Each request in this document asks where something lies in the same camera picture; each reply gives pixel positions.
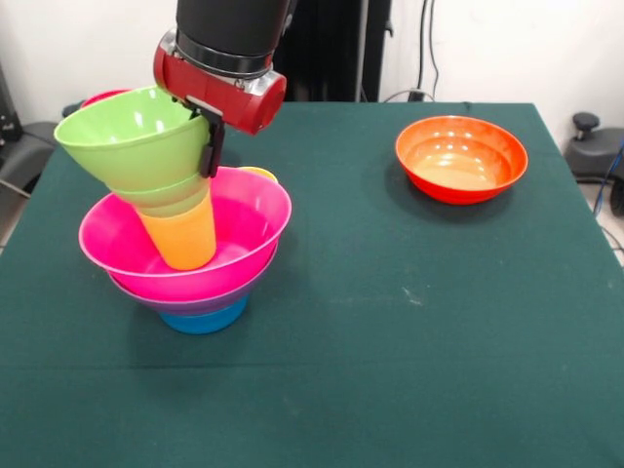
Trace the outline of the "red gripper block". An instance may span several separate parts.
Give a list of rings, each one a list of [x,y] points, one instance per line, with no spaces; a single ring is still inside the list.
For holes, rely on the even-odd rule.
[[[201,69],[181,53],[174,28],[157,46],[153,74],[161,89],[185,106],[201,110],[209,124],[209,139],[199,166],[203,178],[216,176],[225,124],[257,134],[273,121],[287,88],[286,77],[273,69],[257,78],[226,77]]]

